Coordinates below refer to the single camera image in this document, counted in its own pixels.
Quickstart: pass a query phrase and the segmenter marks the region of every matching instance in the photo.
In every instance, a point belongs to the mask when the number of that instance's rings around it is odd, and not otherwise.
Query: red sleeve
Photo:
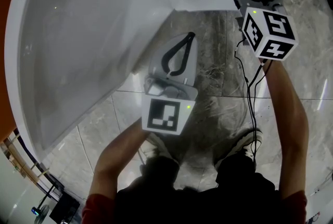
[[[82,211],[82,224],[113,223],[114,200],[91,194]]]
[[[304,191],[299,191],[281,201],[281,215],[284,223],[304,224],[307,199]]]

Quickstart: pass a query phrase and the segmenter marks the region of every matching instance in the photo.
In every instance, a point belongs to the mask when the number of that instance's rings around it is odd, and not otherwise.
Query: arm
[[[120,172],[148,135],[149,132],[142,130],[140,118],[108,144],[97,161],[89,195],[102,194],[114,200]]]
[[[305,190],[309,124],[304,107],[279,61],[273,61],[266,75],[282,149],[279,190],[281,199]]]

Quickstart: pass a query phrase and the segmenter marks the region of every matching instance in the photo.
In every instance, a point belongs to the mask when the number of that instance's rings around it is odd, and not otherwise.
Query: fan
[[[50,210],[50,207],[48,205],[43,205],[42,208],[40,209],[40,212],[38,216],[35,219],[35,224],[41,224],[45,217],[47,216],[48,211]]]

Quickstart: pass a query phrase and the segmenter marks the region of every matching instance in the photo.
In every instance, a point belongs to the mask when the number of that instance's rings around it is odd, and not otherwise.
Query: shoelace
[[[252,142],[251,144],[243,147],[245,156],[248,156],[251,159],[253,159],[253,153],[252,152],[254,152],[254,149],[253,149],[253,151],[251,149],[252,145],[253,145],[253,148],[254,148],[254,142]],[[261,145],[261,142],[257,141],[257,150],[260,147],[260,145]]]

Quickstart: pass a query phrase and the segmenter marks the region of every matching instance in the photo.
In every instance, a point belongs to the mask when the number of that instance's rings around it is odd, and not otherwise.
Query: forearm
[[[267,70],[270,61],[264,66]],[[307,151],[309,127],[304,107],[279,61],[273,61],[266,75],[270,90],[282,152],[289,149]]]
[[[290,78],[279,61],[266,74],[282,150],[280,196],[282,199],[305,189],[308,118]]]
[[[140,118],[103,150],[97,161],[95,173],[107,172],[118,177],[148,135],[149,132],[142,130]]]

